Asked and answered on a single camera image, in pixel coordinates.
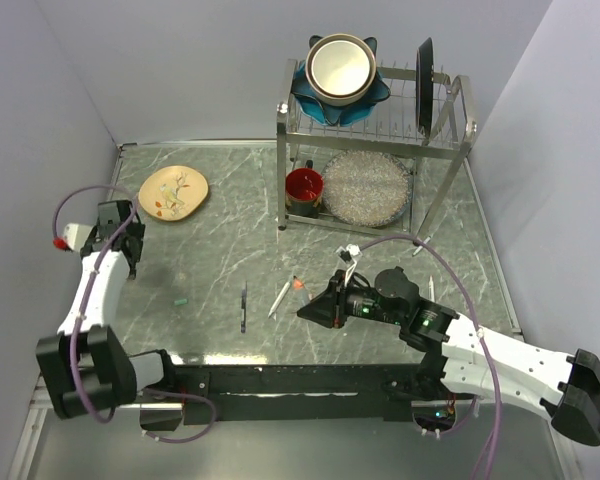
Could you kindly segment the grey marker orange tip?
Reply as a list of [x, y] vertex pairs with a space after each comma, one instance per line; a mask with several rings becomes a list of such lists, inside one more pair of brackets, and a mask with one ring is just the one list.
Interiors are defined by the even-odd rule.
[[298, 278], [297, 276], [293, 277], [292, 286], [294, 291], [298, 294], [300, 303], [302, 306], [307, 305], [311, 299], [312, 295], [305, 286], [304, 282]]

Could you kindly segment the dark blue pen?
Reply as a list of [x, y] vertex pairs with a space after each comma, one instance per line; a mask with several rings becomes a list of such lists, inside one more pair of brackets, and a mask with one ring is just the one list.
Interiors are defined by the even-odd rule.
[[248, 298], [248, 283], [245, 281], [244, 286], [241, 290], [241, 321], [240, 321], [240, 333], [246, 333], [247, 324], [247, 298]]

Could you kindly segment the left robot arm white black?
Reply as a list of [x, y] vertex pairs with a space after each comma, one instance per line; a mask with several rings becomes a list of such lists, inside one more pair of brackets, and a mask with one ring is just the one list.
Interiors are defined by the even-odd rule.
[[125, 283], [136, 276], [145, 226], [131, 200], [98, 205], [94, 226], [71, 223], [56, 232], [56, 248], [77, 253], [82, 273], [69, 313], [57, 333], [42, 338], [36, 360], [56, 415], [94, 415], [107, 422], [144, 390], [164, 402], [179, 378], [164, 350], [129, 355], [112, 329]]

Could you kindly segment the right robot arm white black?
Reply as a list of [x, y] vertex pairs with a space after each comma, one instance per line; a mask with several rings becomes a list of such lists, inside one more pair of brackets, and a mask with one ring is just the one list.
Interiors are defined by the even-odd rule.
[[368, 282], [338, 270], [323, 292], [297, 311], [329, 329], [351, 318], [391, 324], [399, 338], [423, 353], [419, 390], [501, 401], [547, 420], [579, 444], [600, 445], [600, 359], [579, 349], [552, 351], [477, 326], [464, 314], [421, 296], [400, 267]]

